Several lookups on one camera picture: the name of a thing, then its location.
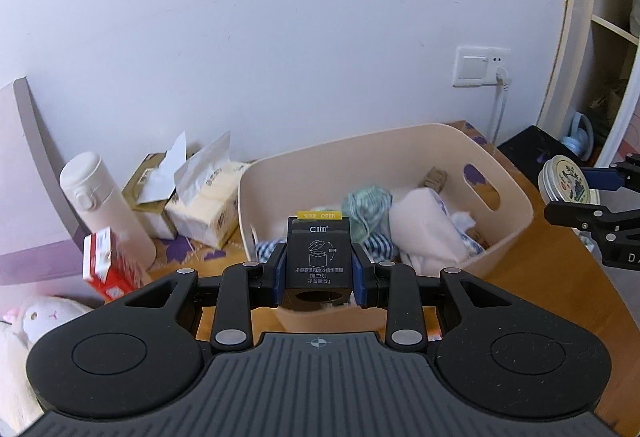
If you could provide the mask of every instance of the tissue box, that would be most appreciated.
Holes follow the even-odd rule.
[[[116,300],[150,282],[138,265],[118,251],[116,234],[110,227],[84,238],[82,279],[104,298]]]
[[[169,215],[164,210],[165,206],[169,202],[169,199],[165,201],[147,202],[144,204],[137,204],[138,196],[144,186],[148,175],[160,166],[160,163],[164,159],[164,153],[162,154],[149,154],[145,157],[138,169],[134,172],[127,182],[127,185],[122,190],[122,196],[126,200],[129,208],[131,208],[142,227],[151,236],[156,239],[175,239],[177,230],[174,223],[172,223]]]
[[[238,227],[238,184],[248,166],[242,162],[223,163],[188,206],[174,195],[165,211],[178,233],[221,249]]]

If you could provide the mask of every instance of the beige plastic basket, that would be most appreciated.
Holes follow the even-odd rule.
[[[473,165],[499,195],[499,207],[492,210],[465,179],[465,166]],[[533,219],[533,210],[524,191],[492,156],[454,127],[441,124],[397,128],[331,143],[319,144],[255,162],[242,175],[238,189],[238,207],[242,242],[247,259],[255,258],[254,234],[258,240],[270,240],[286,234],[287,218],[299,210],[338,205],[347,195],[363,186],[377,184],[392,192],[394,201],[420,186],[433,167],[447,172],[441,197],[452,210],[468,211],[490,249],[464,262],[461,267],[484,276],[504,256]],[[293,313],[296,320],[316,319],[319,315],[338,317],[323,326],[335,331],[370,330],[370,313],[362,314],[362,325],[354,327],[353,317],[327,312]],[[278,313],[283,325],[287,316]],[[349,327],[340,320],[351,319]],[[296,324],[295,331],[320,332]]]

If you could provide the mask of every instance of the red and white box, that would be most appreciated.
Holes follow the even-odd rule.
[[[118,239],[110,227],[84,238],[82,279],[107,301],[117,300],[151,280],[118,250]]]

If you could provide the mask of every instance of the yellow label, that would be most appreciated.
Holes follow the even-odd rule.
[[[340,221],[342,220],[342,212],[314,212],[300,211],[298,212],[299,221]]]

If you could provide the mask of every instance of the wall outlet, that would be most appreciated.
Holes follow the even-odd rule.
[[[497,85],[495,74],[500,67],[509,66],[510,55],[511,49],[500,47],[458,47],[453,67],[453,86]]]

